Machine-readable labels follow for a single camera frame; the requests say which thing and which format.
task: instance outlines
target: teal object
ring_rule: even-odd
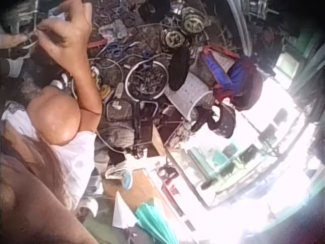
[[[142,203],[136,211],[139,225],[152,237],[164,244],[178,244],[174,231],[157,207]]]

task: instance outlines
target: white bucket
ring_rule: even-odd
[[[191,113],[194,107],[205,98],[211,98],[213,91],[203,83],[197,76],[189,72],[185,83],[178,91],[172,91],[168,86],[165,95],[178,111],[191,121]]]

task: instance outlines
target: finger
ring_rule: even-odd
[[[91,5],[91,3],[83,4],[83,10],[84,10],[87,22],[91,25],[91,21],[92,21],[92,19],[91,19],[91,17],[92,17],[92,5]]]
[[[37,25],[37,29],[49,29],[61,37],[69,35],[69,23],[60,18],[45,19]]]
[[[59,55],[59,47],[57,47],[51,39],[41,30],[34,31],[35,35],[39,38],[41,47],[53,58],[56,59]]]
[[[66,12],[69,13],[71,21],[76,21],[84,16],[83,4],[81,0],[67,0],[61,3],[56,14]]]
[[[0,48],[12,48],[28,40],[24,34],[0,34]]]

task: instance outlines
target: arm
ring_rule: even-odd
[[[95,132],[102,114],[102,103],[87,58],[92,7],[91,4],[82,4],[81,0],[68,0],[58,9],[58,13],[67,12],[70,20],[46,19],[37,26],[35,33],[45,51],[75,80],[81,112],[79,131]]]

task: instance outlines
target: paper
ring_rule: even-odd
[[[124,202],[120,193],[116,193],[115,197],[115,207],[114,207],[114,215],[113,215],[113,227],[120,229],[127,229],[129,227],[135,226],[138,222],[137,218],[131,211],[131,209]]]

